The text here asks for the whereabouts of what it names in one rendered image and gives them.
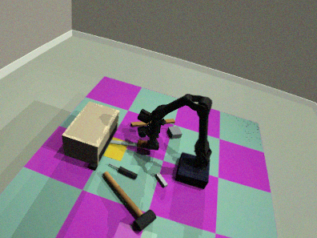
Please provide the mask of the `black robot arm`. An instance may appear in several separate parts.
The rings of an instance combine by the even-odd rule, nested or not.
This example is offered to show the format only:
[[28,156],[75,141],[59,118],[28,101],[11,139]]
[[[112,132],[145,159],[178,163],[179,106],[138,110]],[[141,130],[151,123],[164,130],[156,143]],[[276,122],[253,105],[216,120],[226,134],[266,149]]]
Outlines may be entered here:
[[[198,102],[198,103],[194,103]],[[183,106],[188,106],[192,110],[197,111],[199,116],[199,139],[195,144],[195,168],[206,171],[210,161],[211,149],[207,141],[207,124],[208,115],[211,109],[212,101],[208,97],[201,95],[186,94],[175,101],[157,106],[151,113],[142,109],[138,115],[138,120],[147,124],[147,126],[138,127],[138,136],[143,138],[150,135],[150,127],[153,130],[159,130],[161,125],[167,121],[163,119],[168,113],[175,111]]]

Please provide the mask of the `beige low cabinet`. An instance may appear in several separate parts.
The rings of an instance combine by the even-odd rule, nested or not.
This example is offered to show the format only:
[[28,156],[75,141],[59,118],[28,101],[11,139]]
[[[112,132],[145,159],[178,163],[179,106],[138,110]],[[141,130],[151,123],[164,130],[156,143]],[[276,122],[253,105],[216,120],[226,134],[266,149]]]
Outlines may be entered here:
[[89,101],[62,134],[64,155],[90,163],[94,171],[103,154],[121,161],[127,146],[110,143],[123,141],[113,138],[118,116],[119,110]]

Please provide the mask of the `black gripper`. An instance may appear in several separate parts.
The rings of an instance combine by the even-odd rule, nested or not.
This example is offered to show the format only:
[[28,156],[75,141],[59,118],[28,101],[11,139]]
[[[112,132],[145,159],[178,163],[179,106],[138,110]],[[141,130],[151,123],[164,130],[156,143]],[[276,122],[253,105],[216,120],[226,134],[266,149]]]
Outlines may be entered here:
[[150,135],[148,137],[150,137],[150,140],[147,140],[147,149],[148,150],[158,150],[159,149],[159,142],[156,138],[159,137],[159,133],[160,133],[160,129],[159,130],[153,130],[150,127],[150,123],[149,124],[149,128],[150,128]]

